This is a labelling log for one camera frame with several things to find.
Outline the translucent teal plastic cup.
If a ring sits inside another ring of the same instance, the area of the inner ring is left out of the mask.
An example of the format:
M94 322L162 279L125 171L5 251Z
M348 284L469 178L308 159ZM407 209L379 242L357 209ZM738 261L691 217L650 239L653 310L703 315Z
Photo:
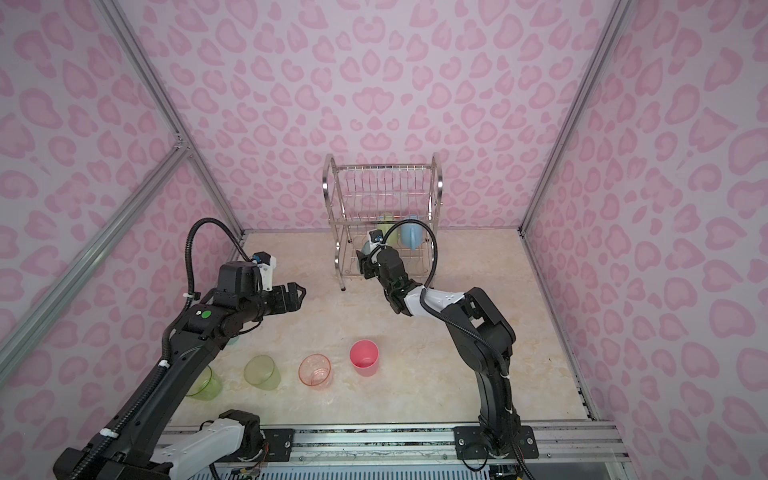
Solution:
M373 250L373 244L370 241L370 239L367 239L362 249L360 250L360 252L362 253L363 256L368 256L372 250Z

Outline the light green ceramic mug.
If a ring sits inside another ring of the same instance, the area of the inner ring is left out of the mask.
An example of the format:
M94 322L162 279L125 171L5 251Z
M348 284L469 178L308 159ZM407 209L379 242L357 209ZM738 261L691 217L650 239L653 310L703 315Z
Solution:
M399 243L399 231L394 228L396 222L397 220L390 214L385 214L379 219L378 228L384 232L384 236L387 237L386 244L391 247L396 247Z

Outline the light blue ceramic mug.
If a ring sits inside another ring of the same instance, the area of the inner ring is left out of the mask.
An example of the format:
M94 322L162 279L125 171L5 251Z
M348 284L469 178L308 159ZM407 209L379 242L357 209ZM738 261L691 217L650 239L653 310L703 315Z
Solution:
M424 242L424 229L420 223L414 223L416 216L411 216L409 222L399 228L400 243L410 250L418 250Z

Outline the translucent pink plastic cup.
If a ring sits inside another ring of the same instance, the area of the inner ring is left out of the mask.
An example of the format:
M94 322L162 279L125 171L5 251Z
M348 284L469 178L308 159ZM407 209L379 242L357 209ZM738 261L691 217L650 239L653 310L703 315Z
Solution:
M315 353L302 360L298 367L299 381L312 389L323 389L330 385L332 379L332 363L327 356Z

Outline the translucent green plastic cup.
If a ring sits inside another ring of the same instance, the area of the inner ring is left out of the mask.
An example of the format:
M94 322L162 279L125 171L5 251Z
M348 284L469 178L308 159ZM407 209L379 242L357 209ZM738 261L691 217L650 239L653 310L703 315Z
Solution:
M275 361L268 355L257 355L243 369L243 378L251 386L264 391L275 390L281 375Z

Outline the opaque pink plastic cup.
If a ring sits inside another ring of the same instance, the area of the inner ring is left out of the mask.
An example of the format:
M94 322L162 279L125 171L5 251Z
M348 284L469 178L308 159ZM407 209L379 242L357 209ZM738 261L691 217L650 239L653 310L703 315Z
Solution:
M349 359L359 375L363 377L373 376L378 370L378 346L368 339L359 340L352 345Z

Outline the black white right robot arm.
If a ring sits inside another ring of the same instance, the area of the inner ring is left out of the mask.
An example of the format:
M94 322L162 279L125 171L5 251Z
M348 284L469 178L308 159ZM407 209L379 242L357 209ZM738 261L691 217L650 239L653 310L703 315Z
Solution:
M423 282L416 281L393 247L379 245L356 256L363 277L378 280L395 313L433 318L447 327L460 358L475 372L486 449L492 456L509 455L521 428L509 376L516 333L499 308L479 287L458 293L433 289L436 264Z

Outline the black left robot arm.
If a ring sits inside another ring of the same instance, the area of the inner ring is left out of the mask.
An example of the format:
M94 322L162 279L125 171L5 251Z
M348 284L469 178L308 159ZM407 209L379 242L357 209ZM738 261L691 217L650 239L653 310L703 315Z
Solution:
M306 290L295 282L266 288L259 265L229 262L215 288L186 308L161 358L121 410L81 449L55 461L58 479L187 479L220 459L258 462L268 440L256 414L228 410L205 429L166 450L157 447L193 384L245 323L300 310Z

